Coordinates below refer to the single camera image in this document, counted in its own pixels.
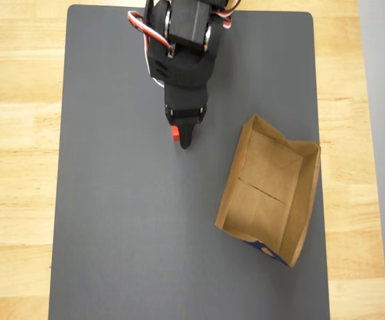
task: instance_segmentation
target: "wooden table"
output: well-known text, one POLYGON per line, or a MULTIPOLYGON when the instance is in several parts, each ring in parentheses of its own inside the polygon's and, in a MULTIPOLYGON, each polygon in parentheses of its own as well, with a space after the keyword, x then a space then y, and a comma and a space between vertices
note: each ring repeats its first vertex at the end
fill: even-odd
MULTIPOLYGON (((144 6, 144 0, 80 1, 144 6)), ((0 319, 46 319, 70 0, 0 0, 0 319)), ((314 16, 332 319, 385 319, 357 0, 243 0, 314 16)))

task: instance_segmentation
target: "red wire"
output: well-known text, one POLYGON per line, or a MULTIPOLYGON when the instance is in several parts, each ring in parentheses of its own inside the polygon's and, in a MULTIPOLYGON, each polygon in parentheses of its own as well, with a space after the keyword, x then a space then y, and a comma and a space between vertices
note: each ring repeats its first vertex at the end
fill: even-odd
POLYGON ((144 23, 145 19, 143 18, 142 15, 140 15, 140 13, 138 13, 137 11, 129 11, 127 18, 133 27, 135 27, 137 30, 141 31, 143 34, 147 35, 147 37, 153 37, 155 40, 159 41, 165 48, 167 48, 167 50, 170 53, 173 53, 173 47, 169 44, 169 42, 162 35, 160 35, 157 31, 148 27, 144 23))
POLYGON ((216 15, 219 15, 220 17, 229 17, 235 11, 235 9, 237 9, 240 2, 241 0, 236 0, 234 6, 232 6, 231 9, 223 10, 223 11, 214 11, 214 13, 216 15))

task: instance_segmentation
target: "brown paper bag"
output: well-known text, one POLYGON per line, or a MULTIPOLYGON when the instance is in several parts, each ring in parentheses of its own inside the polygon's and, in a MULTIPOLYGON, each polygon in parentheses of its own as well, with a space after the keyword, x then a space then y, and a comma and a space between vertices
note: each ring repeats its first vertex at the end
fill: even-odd
POLYGON ((243 126, 216 226, 293 267, 319 172, 317 143, 288 140, 254 115, 243 126))

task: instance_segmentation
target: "gray mat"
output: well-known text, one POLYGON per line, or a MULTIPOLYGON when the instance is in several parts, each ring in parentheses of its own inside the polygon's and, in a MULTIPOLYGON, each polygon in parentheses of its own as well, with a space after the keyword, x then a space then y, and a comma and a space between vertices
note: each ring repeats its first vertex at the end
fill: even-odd
POLYGON ((254 113, 318 140, 311 16, 235 13, 184 151, 126 15, 69 9, 49 318, 328 319, 321 180, 293 269, 214 226, 254 113))

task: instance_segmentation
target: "black robot bracket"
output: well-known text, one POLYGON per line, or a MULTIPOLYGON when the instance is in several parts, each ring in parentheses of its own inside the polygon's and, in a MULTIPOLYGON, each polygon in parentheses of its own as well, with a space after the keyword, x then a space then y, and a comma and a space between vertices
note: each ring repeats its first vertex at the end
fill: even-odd
POLYGON ((147 51, 151 77, 164 82, 165 115, 179 129, 180 145, 191 145, 192 131, 207 111, 207 81, 214 69, 223 18, 212 15, 226 0, 147 0, 145 23, 168 39, 171 54, 150 37, 147 51))

